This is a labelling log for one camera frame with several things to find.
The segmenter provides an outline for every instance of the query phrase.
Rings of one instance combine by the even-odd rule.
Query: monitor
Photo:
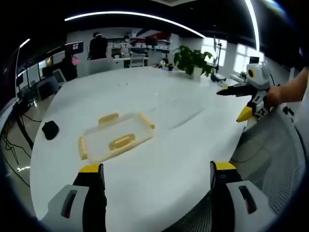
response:
[[[21,73],[18,75],[18,77],[16,78],[16,86],[20,86],[22,83],[24,82],[24,74]]]
[[[250,57],[250,64],[258,64],[260,61],[259,57]]]
[[[73,43],[67,43],[64,46],[64,51],[66,54],[74,55],[79,54],[84,51],[84,42],[73,42]]]
[[[64,79],[60,69],[53,71],[53,74],[54,74],[54,77],[56,78],[58,83],[65,82],[65,79]]]
[[[158,39],[153,38],[153,37],[146,37],[146,45],[152,45],[152,46],[157,46],[158,45]]]

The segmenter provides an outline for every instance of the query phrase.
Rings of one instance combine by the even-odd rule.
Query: white round table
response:
[[[104,115],[143,112],[154,138],[104,162],[106,229],[157,232],[188,213],[210,190],[210,161],[229,161],[249,97],[217,96],[220,87],[152,67],[98,73],[63,85],[49,106],[32,151],[30,186],[37,218],[78,171],[78,138]],[[59,126],[46,140],[42,126]]]

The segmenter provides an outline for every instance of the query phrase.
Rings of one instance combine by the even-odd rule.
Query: led light strip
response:
[[[30,41],[30,39],[27,39],[26,41],[24,41],[20,46],[19,48],[22,48],[26,43],[28,43]]]
[[[142,14],[142,13],[136,13],[136,12],[126,12],[126,11],[103,11],[103,12],[93,12],[93,13],[87,13],[87,14],[79,14],[79,15],[76,15],[76,16],[72,16],[72,17],[69,17],[69,18],[66,18],[64,21],[70,21],[72,19],[76,19],[76,18],[82,18],[82,17],[87,17],[87,16],[92,16],[92,15],[137,15],[137,16],[143,16],[143,17],[148,17],[148,18],[154,18],[154,19],[158,19],[158,20],[161,20],[161,21],[164,21],[164,22],[167,22],[167,23],[171,23],[171,24],[174,24],[178,27],[181,27],[183,29],[186,29],[202,38],[206,38],[206,36],[202,35],[201,33],[191,29],[191,28],[188,28],[182,24],[179,24],[179,23],[176,23],[174,21],[171,21],[171,20],[168,20],[168,19],[165,19],[165,18],[161,18],[161,17],[157,17],[157,16],[154,16],[154,15],[150,15],[150,14]]]
[[[255,17],[255,13],[254,13],[254,9],[252,6],[252,3],[250,0],[245,0],[250,16],[251,16],[251,20],[252,20],[252,24],[253,24],[253,29],[254,29],[254,35],[255,35],[255,45],[256,45],[256,50],[258,52],[260,52],[260,37],[259,37],[259,30],[257,27],[257,21],[256,21],[256,17]]]

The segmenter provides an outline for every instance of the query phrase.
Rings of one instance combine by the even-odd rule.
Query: potted plant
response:
[[[241,73],[239,74],[239,77],[240,77],[241,79],[246,80],[246,79],[247,79],[247,74],[246,74],[246,72],[241,72]]]
[[[192,79],[199,80],[203,73],[207,76],[211,73],[211,66],[205,61],[206,57],[212,57],[211,53],[201,53],[200,50],[192,51],[184,45],[181,45],[176,50],[179,50],[179,52],[174,55],[174,64],[178,69],[189,74]]]

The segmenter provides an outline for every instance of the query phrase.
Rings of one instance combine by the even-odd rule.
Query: white flower pot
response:
[[[199,67],[194,67],[193,73],[191,74],[192,80],[200,81],[203,69]]]

